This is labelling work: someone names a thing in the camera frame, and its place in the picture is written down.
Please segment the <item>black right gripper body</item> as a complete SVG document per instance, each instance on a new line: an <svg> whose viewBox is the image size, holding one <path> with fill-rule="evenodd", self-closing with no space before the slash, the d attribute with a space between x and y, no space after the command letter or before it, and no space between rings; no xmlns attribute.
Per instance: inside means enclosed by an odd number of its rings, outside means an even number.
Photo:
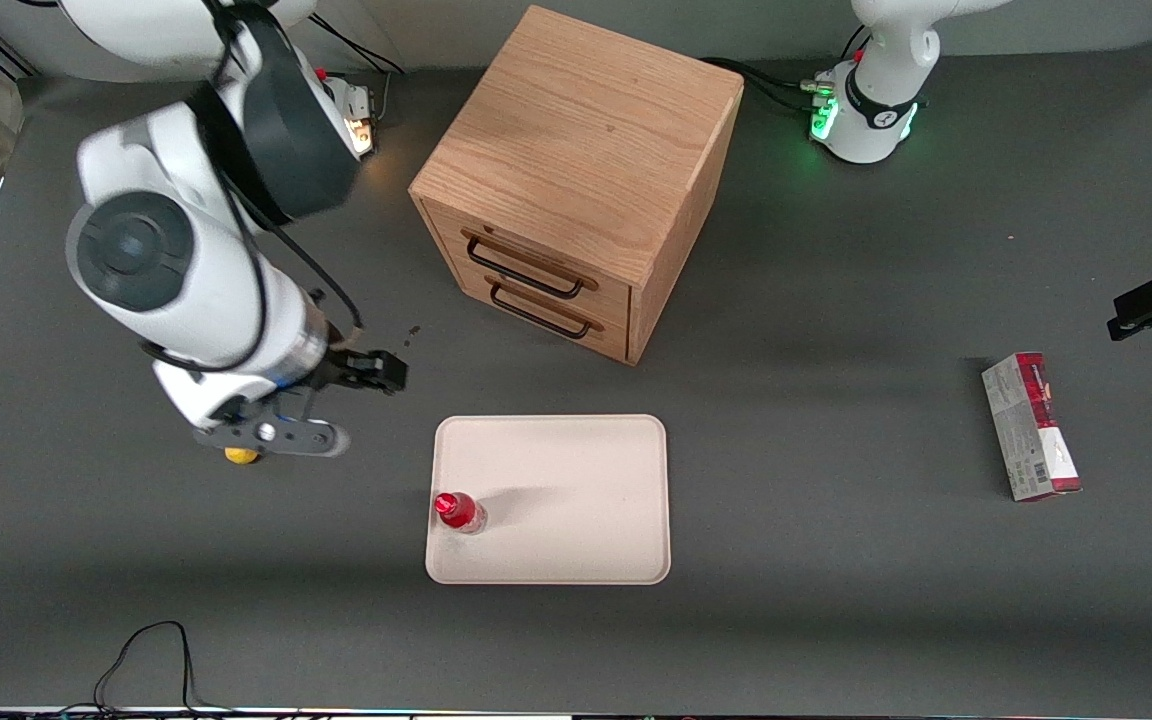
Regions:
<svg viewBox="0 0 1152 720"><path fill-rule="evenodd" d="M376 389L376 356L353 350L328 350L311 373L311 389L328 386Z"/></svg>

